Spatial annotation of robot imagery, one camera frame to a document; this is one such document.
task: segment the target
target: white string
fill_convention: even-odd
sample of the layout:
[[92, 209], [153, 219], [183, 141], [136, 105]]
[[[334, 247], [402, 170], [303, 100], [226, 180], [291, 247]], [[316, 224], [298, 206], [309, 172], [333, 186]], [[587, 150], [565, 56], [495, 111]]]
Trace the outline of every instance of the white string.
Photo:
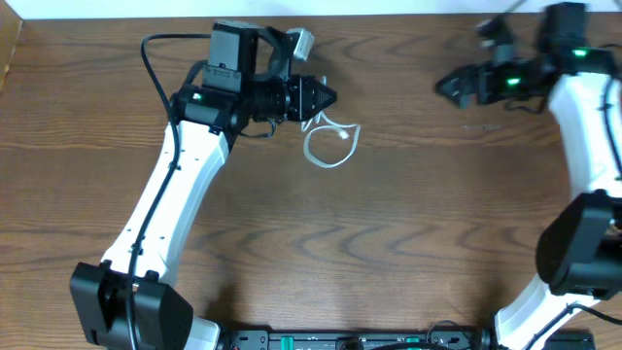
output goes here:
[[[322, 84], [326, 85], [327, 77], [322, 77], [321, 82]], [[307, 136], [304, 138], [303, 152], [304, 152], [304, 156], [312, 163], [320, 167], [323, 167], [324, 169], [329, 169], [335, 166], [339, 166], [340, 164], [348, 160], [354, 154], [354, 151], [357, 149], [357, 144], [359, 143], [359, 134], [361, 133], [361, 126], [359, 124], [345, 124], [344, 125], [344, 124], [340, 124], [337, 122], [333, 122], [327, 117], [324, 111], [321, 111], [312, 120], [308, 122], [302, 122], [302, 124], [300, 125], [300, 129], [302, 130], [302, 132], [306, 132], [309, 129], [309, 126], [311, 126], [313, 122], [315, 122], [315, 124], [319, 124], [322, 120], [328, 123], [328, 125], [318, 126], [318, 127], [313, 128], [311, 131], [309, 131]], [[352, 127], [356, 128], [354, 131], [354, 139], [352, 141], [352, 148], [350, 149], [350, 153], [348, 154], [348, 156], [346, 156], [344, 159], [333, 164], [328, 164], [328, 163], [325, 163], [319, 160], [317, 157], [313, 156], [311, 154], [311, 151], [309, 151], [309, 142], [311, 141], [311, 134], [313, 134], [314, 132], [318, 130], [331, 129], [337, 132], [339, 134], [339, 137], [341, 137], [342, 140], [347, 140], [348, 138], [350, 138], [350, 134], [348, 134], [348, 131], [346, 131], [345, 129], [352, 128]]]

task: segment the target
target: wooden table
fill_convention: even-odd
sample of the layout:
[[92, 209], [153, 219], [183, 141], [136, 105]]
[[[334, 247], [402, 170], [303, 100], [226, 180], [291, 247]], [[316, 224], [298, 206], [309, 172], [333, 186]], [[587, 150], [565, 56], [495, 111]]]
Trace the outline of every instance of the wooden table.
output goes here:
[[[332, 170], [303, 157], [295, 124], [237, 142], [183, 257], [177, 290], [196, 314], [276, 330], [412, 330], [440, 319], [483, 325], [518, 296], [569, 181], [551, 115], [459, 111], [432, 92], [454, 67], [487, 57], [472, 30], [485, 17], [249, 19], [310, 29], [314, 51], [294, 70], [327, 75], [339, 93], [328, 114], [363, 131], [352, 159]], [[91, 348], [69, 277], [123, 228], [165, 126], [140, 40], [212, 23], [24, 25], [0, 100], [0, 348]], [[536, 17], [511, 24], [531, 54]], [[619, 41], [619, 17], [594, 16], [590, 33], [594, 45]], [[208, 47], [151, 45], [167, 91]], [[329, 159], [349, 147], [330, 133], [314, 141]], [[620, 317], [622, 297], [599, 309]], [[591, 329], [601, 349], [622, 341], [589, 315], [570, 325]]]

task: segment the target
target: wood grain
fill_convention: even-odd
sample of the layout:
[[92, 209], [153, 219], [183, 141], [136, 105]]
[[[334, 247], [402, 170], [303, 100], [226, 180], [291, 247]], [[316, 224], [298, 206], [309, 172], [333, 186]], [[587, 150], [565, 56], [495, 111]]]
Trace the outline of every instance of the wood grain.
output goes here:
[[[501, 106], [458, 111], [432, 93], [477, 62], [478, 16], [275, 17], [317, 38], [298, 72], [328, 75], [328, 110], [363, 126], [353, 158], [307, 162], [293, 124], [242, 139], [199, 210], [177, 290], [197, 314], [274, 329], [412, 330], [440, 319], [482, 325], [535, 273], [542, 230], [569, 201], [552, 116]], [[29, 21], [0, 99], [0, 348], [92, 348], [68, 282], [96, 263], [151, 174], [165, 120], [138, 44], [156, 32], [210, 31], [206, 18]], [[536, 17], [511, 24], [531, 52]], [[622, 34], [595, 15], [598, 42]], [[167, 91], [205, 41], [153, 43]], [[347, 154], [327, 134], [326, 158]], [[600, 307], [620, 317], [622, 301]], [[599, 348], [614, 326], [580, 315]]]

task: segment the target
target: white background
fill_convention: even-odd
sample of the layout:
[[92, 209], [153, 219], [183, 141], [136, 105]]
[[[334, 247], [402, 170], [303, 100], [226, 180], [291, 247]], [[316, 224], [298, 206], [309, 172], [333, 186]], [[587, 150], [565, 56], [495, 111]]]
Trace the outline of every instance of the white background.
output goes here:
[[[515, 0], [7, 0], [23, 19], [332, 16], [498, 13]], [[529, 0], [540, 12], [562, 0]], [[590, 11], [618, 11], [614, 0], [584, 0]]]

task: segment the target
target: black mounting base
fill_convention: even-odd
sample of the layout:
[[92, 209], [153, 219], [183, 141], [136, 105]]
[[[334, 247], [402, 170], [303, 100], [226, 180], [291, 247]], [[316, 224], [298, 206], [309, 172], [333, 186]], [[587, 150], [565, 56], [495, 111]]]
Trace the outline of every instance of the black mounting base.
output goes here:
[[[340, 350], [340, 349], [374, 349], [379, 346], [400, 342], [412, 343], [408, 349], [415, 350], [417, 342], [426, 342], [428, 333], [416, 332], [267, 332], [267, 331], [236, 331], [221, 335], [223, 344], [230, 344], [233, 350]], [[434, 329], [429, 339], [432, 343], [450, 349], [479, 350], [469, 346], [469, 339], [475, 332], [456, 329]], [[544, 350], [595, 350], [594, 337], [588, 332], [556, 332], [546, 342]]]

